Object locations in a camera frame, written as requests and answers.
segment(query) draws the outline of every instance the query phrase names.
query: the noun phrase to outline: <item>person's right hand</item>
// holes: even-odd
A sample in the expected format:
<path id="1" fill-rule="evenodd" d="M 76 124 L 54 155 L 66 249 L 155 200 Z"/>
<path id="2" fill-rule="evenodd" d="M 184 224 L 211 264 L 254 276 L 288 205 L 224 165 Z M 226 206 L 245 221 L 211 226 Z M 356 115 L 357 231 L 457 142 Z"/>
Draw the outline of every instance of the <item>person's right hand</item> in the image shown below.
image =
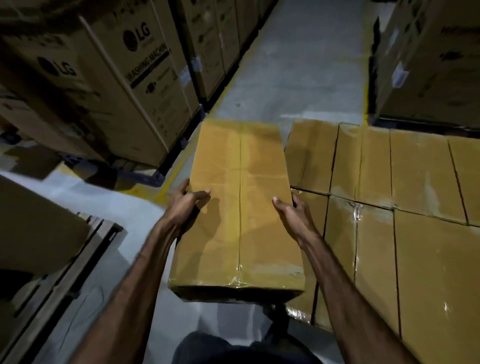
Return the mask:
<path id="1" fill-rule="evenodd" d="M 300 248 L 305 249 L 305 244 L 315 237 L 320 237 L 320 233 L 313 223 L 308 204 L 300 200 L 296 194 L 292 194 L 292 198 L 295 207 L 276 197 L 273 198 L 273 205 L 280 214 L 287 230 L 290 230 L 289 233 L 297 240 Z"/>

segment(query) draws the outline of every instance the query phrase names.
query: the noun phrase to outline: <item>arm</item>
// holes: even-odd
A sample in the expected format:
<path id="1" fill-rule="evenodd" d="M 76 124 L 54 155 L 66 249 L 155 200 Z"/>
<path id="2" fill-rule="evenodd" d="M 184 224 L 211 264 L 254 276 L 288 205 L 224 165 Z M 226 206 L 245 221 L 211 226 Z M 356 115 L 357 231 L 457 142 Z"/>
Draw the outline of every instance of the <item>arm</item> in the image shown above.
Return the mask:
<path id="1" fill-rule="evenodd" d="M 292 197 L 295 207 L 275 197 L 273 203 L 308 256 L 345 363 L 418 364 L 347 276 L 315 228 L 308 205 Z"/>
<path id="2" fill-rule="evenodd" d="M 130 271 L 70 359 L 71 364 L 141 363 L 168 251 L 198 200 L 209 191 L 185 194 L 185 180 L 155 224 Z"/>

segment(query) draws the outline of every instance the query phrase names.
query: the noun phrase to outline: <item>dark pants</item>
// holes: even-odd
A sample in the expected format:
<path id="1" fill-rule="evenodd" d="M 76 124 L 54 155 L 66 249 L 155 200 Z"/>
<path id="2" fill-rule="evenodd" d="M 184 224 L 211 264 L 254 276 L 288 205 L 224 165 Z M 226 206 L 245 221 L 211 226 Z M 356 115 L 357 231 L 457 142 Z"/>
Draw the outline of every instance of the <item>dark pants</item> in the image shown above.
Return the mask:
<path id="1" fill-rule="evenodd" d="M 254 342 L 249 347 L 231 345 L 217 336 L 194 331 L 187 335 L 175 350 L 172 364 L 203 364 L 214 363 L 235 358 L 268 358 L 272 364 L 301 363 L 321 364 L 307 347 L 288 335 L 276 344 L 269 342 Z"/>

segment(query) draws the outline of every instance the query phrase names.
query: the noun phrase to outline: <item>concrete floor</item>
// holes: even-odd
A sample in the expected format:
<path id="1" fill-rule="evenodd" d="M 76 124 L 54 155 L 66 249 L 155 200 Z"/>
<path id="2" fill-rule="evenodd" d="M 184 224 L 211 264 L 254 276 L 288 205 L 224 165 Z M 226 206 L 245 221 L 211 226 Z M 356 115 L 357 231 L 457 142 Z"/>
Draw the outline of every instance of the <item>concrete floor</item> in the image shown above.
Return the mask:
<path id="1" fill-rule="evenodd" d="M 284 141 L 298 117 L 363 123 L 372 24 L 379 13 L 388 17 L 390 12 L 391 6 L 367 0 L 280 0 L 209 116 L 274 123 Z M 152 201 L 164 201 L 168 191 L 190 175 L 194 151 L 193 136 L 162 188 L 139 186 L 126 193 L 86 183 L 65 168 L 47 177 L 26 177 L 19 172 L 20 158 L 14 153 L 0 158 L 1 173 L 8 178 L 64 207 L 101 216 L 126 229 L 123 240 L 101 258 L 35 363 L 68 360 L 162 216 L 163 207 Z M 197 329 L 233 344 L 261 339 L 270 321 L 259 306 L 185 303 L 177 298 L 167 288 L 172 255 L 173 250 L 158 292 L 146 363 L 170 363 L 179 342 Z M 293 320 L 289 332 L 324 363 L 343 362 L 332 335 Z"/>

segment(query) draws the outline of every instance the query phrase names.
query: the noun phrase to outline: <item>person's left hand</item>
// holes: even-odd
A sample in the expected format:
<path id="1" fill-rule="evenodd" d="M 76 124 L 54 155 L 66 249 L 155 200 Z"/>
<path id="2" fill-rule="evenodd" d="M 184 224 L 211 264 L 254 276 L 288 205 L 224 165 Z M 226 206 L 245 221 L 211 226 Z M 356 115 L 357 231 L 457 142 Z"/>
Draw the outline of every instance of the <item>person's left hand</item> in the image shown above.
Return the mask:
<path id="1" fill-rule="evenodd" d="M 186 193 L 189 182 L 190 179 L 187 178 L 175 190 L 164 214 L 178 228 L 187 221 L 195 204 L 210 196 L 209 190 Z"/>

